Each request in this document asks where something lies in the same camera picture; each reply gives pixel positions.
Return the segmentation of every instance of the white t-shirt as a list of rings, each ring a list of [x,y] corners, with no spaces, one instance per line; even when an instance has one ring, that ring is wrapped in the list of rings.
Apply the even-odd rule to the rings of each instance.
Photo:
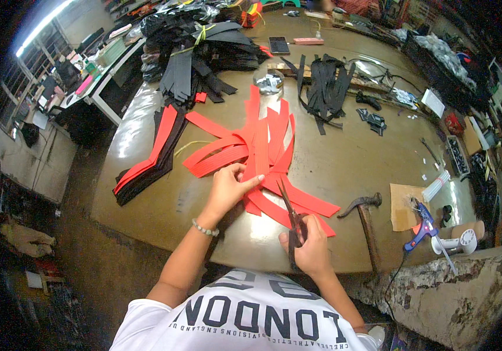
[[[375,351],[324,299],[291,279],[234,269],[171,308],[133,300],[111,351],[294,350]]]

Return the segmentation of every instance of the desk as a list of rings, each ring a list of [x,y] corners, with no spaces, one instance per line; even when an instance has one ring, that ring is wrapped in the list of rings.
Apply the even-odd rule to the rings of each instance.
[[[267,42],[274,33],[287,38],[292,35],[306,37],[308,21],[300,24],[300,18],[280,16],[280,11],[264,15],[269,22],[265,29],[246,31],[249,37],[258,37],[258,45]],[[420,87],[424,82],[410,70],[409,60],[391,46],[366,38],[360,34],[340,31],[324,32],[325,45],[322,47],[292,46],[292,54],[286,57],[291,62],[299,62],[300,55],[311,62],[314,54],[327,53],[333,57],[347,59],[373,57],[393,74],[401,74]],[[352,51],[346,48],[358,43]],[[272,58],[263,63],[280,62]],[[221,73],[219,77],[238,88],[234,95],[224,96],[225,102],[197,104],[194,111],[227,129],[241,128],[244,123],[243,101],[249,99],[249,85],[252,72]],[[191,219],[198,216],[204,206],[212,177],[194,177],[181,163],[203,144],[188,146],[173,162],[173,170],[145,189],[128,204],[120,207],[112,193],[116,185],[115,177],[123,170],[147,159],[152,150],[154,137],[153,112],[161,103],[154,92],[158,84],[144,84],[126,111],[123,122],[118,127],[113,142],[100,173],[95,195],[90,209],[93,220],[112,230],[149,244],[173,250],[191,226]],[[398,81],[398,88],[410,90],[408,85]],[[383,137],[369,129],[356,113],[358,107],[354,96],[348,95],[343,109],[346,117],[341,119],[343,130],[326,126],[327,135],[320,136],[313,117],[298,103],[296,80],[284,80],[284,99],[289,102],[290,112],[296,120],[294,157],[290,165],[289,179],[296,186],[315,197],[347,207],[359,196],[372,196],[380,192],[383,204],[372,209],[372,222],[377,235],[377,245],[382,257],[382,269],[398,267],[402,259],[402,246],[412,239],[410,231],[393,232],[390,221],[389,183],[428,186],[437,177],[431,156],[420,137],[424,137],[435,153],[443,156],[442,142],[431,123],[422,116],[411,120],[406,111],[398,116],[398,108],[382,105],[379,112],[386,118],[388,129]],[[260,117],[266,116],[267,106],[279,109],[279,102],[273,97],[261,97]],[[176,150],[195,140],[213,141],[216,138],[192,125],[187,125]],[[426,174],[428,180],[421,178]],[[269,193],[266,196],[280,202],[280,198]],[[437,216],[437,210],[451,204],[455,210],[452,225],[475,220],[471,205],[469,182],[459,180],[449,182],[431,202],[430,211]],[[219,242],[211,260],[214,262],[248,269],[265,271],[289,271],[288,257],[278,243],[278,234],[287,230],[266,215],[261,217],[243,211],[242,205],[230,213],[231,226],[224,231],[225,237]],[[328,239],[331,262],[337,272],[369,272],[372,270],[366,238],[359,215],[354,212],[342,220],[336,216],[327,220],[336,236]],[[437,255],[432,253],[429,242],[423,242],[410,255],[407,264],[428,262]]]
[[[101,98],[101,91],[107,86],[107,83],[112,79],[114,74],[120,69],[120,67],[128,60],[132,54],[136,52],[145,43],[145,38],[139,39],[134,44],[126,47],[124,52],[114,60],[110,65],[104,68],[101,72],[97,81],[93,82],[84,93],[81,95],[76,95],[75,92],[66,95],[60,107],[62,109],[68,109],[73,104],[83,100],[87,104],[95,104],[104,114],[109,118],[114,124],[119,125],[121,123],[121,118],[118,114]]]

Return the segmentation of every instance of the power strip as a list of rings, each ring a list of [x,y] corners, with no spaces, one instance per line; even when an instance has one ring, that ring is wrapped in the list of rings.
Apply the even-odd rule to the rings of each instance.
[[[294,38],[296,45],[323,45],[324,40],[318,38]]]

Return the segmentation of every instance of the blue glue gun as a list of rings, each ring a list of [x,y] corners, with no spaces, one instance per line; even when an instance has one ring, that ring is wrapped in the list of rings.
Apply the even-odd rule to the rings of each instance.
[[[413,240],[405,243],[405,251],[410,252],[417,246],[417,244],[423,239],[425,235],[429,236],[435,236],[438,234],[438,228],[434,228],[432,224],[434,223],[434,220],[432,219],[432,216],[430,215],[429,210],[422,204],[420,203],[417,199],[412,198],[412,200],[415,200],[417,204],[417,214],[421,218],[421,223],[418,224],[415,227],[412,227],[413,232],[416,234]]]

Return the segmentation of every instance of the scissors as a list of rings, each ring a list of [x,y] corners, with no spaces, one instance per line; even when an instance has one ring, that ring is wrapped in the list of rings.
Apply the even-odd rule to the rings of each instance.
[[[302,235],[304,241],[308,239],[308,228],[306,227],[303,218],[306,214],[297,214],[294,208],[292,207],[290,200],[288,198],[288,193],[286,192],[286,187],[284,186],[284,182],[280,179],[282,183],[282,187],[276,181],[278,185],[278,189],[280,190],[280,194],[283,197],[284,203],[286,204],[286,208],[288,209],[288,217],[290,219],[290,224],[292,228],[288,232],[288,258],[290,259],[290,267],[297,271],[299,270],[296,265],[296,259],[294,257],[294,249],[301,248],[302,243],[300,241],[299,234]]]

